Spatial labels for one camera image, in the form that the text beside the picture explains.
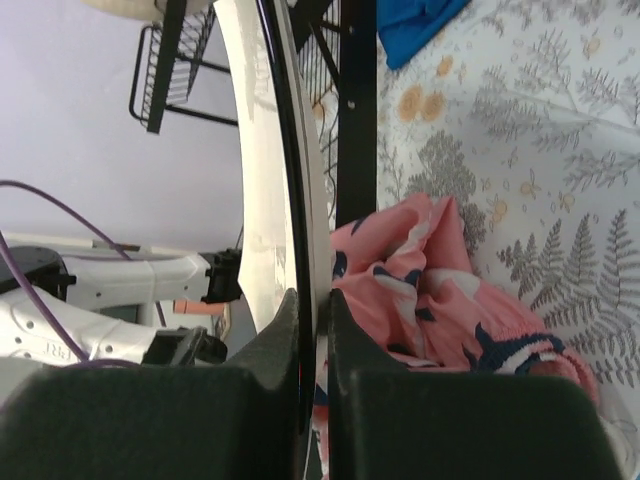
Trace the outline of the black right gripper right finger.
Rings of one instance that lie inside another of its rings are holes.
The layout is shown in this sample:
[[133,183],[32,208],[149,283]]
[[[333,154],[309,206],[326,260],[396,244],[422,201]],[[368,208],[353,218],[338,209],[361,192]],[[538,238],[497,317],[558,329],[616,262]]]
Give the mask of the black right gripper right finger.
[[558,377],[413,372],[356,324],[328,322],[334,479],[617,479],[596,411]]

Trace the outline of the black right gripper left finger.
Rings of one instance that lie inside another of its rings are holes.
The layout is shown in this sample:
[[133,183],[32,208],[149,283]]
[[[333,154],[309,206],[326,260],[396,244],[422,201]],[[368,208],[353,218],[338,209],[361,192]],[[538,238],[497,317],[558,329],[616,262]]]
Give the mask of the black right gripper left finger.
[[298,302],[213,367],[69,368],[1,411],[5,479],[296,479]]

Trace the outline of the white square plate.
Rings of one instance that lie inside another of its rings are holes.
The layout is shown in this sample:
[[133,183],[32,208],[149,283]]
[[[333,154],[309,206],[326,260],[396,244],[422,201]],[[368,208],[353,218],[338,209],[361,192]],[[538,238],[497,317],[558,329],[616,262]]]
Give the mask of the white square plate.
[[215,5],[239,123],[239,283],[255,337],[231,362],[254,382],[246,458],[255,479],[301,479],[311,444],[316,330],[331,288],[319,139],[283,1]]

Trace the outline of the cream round plate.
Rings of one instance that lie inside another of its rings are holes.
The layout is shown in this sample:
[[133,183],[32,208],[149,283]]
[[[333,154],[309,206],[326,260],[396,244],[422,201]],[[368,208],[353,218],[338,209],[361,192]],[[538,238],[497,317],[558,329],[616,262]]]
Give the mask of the cream round plate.
[[83,0],[84,5],[101,13],[128,20],[165,23],[181,23],[189,16],[207,10],[213,1],[208,0]]

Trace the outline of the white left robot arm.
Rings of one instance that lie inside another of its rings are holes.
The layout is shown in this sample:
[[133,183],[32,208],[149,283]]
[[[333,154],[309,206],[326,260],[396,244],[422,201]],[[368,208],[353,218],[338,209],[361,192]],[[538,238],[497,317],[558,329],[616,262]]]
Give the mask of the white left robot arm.
[[52,367],[220,364],[228,324],[168,323],[162,306],[239,299],[240,258],[3,241],[1,356]]

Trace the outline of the pink navy patterned shorts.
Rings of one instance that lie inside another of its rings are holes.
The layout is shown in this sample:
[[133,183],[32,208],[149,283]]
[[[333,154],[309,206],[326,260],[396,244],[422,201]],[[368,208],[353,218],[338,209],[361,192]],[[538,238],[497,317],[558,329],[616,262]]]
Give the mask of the pink navy patterned shorts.
[[[558,377],[594,409],[586,362],[518,299],[476,276],[456,201],[413,195],[336,230],[333,285],[356,324],[413,372]],[[329,470],[328,381],[314,412],[323,475]]]

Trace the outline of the floral table mat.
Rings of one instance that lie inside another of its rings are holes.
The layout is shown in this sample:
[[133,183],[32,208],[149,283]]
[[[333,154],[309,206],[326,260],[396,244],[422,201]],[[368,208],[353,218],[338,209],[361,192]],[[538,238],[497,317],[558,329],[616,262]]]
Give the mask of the floral table mat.
[[470,1],[405,66],[374,30],[376,208],[451,197],[473,273],[591,369],[639,475],[639,5]]

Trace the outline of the blue and orange cloth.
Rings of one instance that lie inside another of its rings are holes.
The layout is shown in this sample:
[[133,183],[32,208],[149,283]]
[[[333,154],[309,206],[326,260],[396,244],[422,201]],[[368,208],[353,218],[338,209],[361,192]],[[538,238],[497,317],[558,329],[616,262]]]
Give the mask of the blue and orange cloth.
[[405,66],[469,0],[377,0],[376,27],[390,70]]

